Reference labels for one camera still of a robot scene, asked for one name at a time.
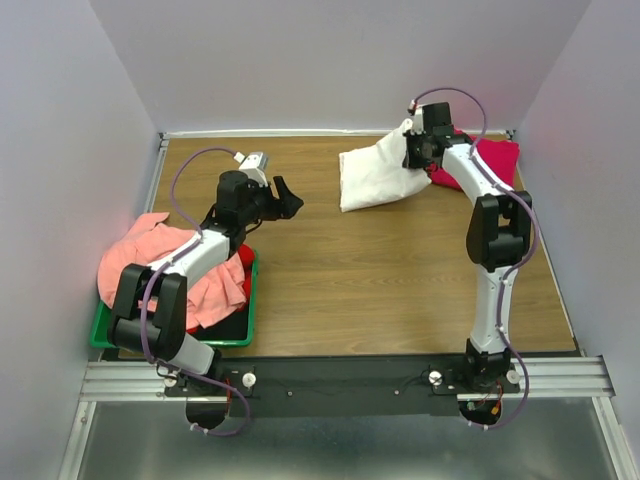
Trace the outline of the white printed t-shirt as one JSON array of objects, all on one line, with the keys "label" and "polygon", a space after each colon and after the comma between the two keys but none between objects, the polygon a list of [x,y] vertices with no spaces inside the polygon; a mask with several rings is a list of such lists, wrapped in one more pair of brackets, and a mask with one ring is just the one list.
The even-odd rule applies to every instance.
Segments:
[{"label": "white printed t-shirt", "polygon": [[412,121],[405,119],[374,145],[339,154],[342,213],[403,200],[431,184],[424,170],[403,167],[404,133],[411,126]]}]

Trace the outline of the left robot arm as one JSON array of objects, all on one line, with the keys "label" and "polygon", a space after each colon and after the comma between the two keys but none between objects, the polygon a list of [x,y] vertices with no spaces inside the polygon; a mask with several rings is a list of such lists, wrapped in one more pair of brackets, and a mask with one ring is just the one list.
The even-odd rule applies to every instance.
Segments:
[{"label": "left robot arm", "polygon": [[244,243],[247,228],[291,219],[304,205],[283,177],[261,183],[239,170],[220,175],[216,203],[195,235],[149,266],[130,264],[121,273],[108,341],[188,371],[187,382],[201,395],[222,380],[213,347],[187,333],[187,294],[206,273],[230,259]]}]

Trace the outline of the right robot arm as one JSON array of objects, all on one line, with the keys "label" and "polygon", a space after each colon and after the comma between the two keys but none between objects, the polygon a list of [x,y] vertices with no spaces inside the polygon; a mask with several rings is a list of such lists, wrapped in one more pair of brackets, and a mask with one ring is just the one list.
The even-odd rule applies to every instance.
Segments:
[{"label": "right robot arm", "polygon": [[472,139],[458,133],[446,102],[408,109],[406,169],[441,169],[455,179],[472,204],[466,251],[477,270],[474,326],[467,340],[460,379],[480,392],[505,377],[511,366],[509,315],[513,284],[536,246],[532,198],[499,178]]}]

